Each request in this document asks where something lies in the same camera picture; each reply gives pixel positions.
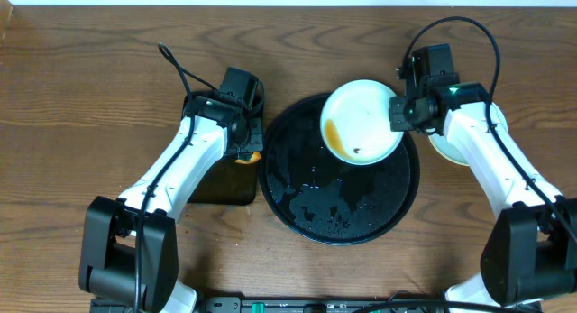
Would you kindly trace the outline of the green and yellow sponge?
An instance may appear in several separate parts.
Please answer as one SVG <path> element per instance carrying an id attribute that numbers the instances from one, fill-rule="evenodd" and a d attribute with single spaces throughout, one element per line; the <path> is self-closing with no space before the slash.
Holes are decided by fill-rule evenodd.
<path id="1" fill-rule="evenodd" d="M 242 153 L 237 156 L 235 162 L 237 164 L 249 165 L 258 162 L 261 159 L 259 152 Z"/>

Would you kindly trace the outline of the light blue plate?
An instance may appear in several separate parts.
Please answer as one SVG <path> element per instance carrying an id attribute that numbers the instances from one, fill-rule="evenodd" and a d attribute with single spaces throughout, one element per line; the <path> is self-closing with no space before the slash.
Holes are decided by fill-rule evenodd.
<path id="1" fill-rule="evenodd" d="M 368 79 L 336 89 L 320 115 L 320 132 L 328 150 L 340 161 L 359 166 L 391 155 L 403 136 L 390 128 L 389 101 L 395 95 L 386 85 Z"/>
<path id="2" fill-rule="evenodd" d="M 492 119 L 498 119 L 498 122 L 504 126 L 504 130 L 508 131 L 508 122 L 500 110 L 499 106 L 495 103 L 491 105 L 490 117 Z M 448 161 L 462 166 L 468 166 L 468 162 L 461 155 L 461 153 L 450 144 L 445 136 L 439 135 L 437 133 L 429 135 L 429 142 L 433 145 L 437 152 L 439 152 Z"/>

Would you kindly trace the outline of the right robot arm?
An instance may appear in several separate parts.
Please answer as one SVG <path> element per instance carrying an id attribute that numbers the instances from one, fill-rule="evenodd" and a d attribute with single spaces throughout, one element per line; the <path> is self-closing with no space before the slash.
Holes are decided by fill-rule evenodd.
<path id="1" fill-rule="evenodd" d="M 576 291 L 576 202 L 545 180 L 479 83 L 425 87 L 389 101 L 392 130 L 435 130 L 468 162 L 497 219 L 480 271 L 444 294 L 510 307 Z"/>

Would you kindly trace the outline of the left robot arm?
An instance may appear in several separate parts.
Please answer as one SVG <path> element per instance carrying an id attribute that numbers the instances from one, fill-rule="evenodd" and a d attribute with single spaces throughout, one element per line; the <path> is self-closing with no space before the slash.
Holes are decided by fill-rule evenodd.
<path id="1" fill-rule="evenodd" d="M 178 279 L 176 224 L 199 182 L 231 153 L 262 149 L 262 108 L 197 96 L 186 102 L 174 138 L 118 198 L 89 205 L 78 272 L 88 293 L 134 312 L 191 312 L 198 295 Z"/>

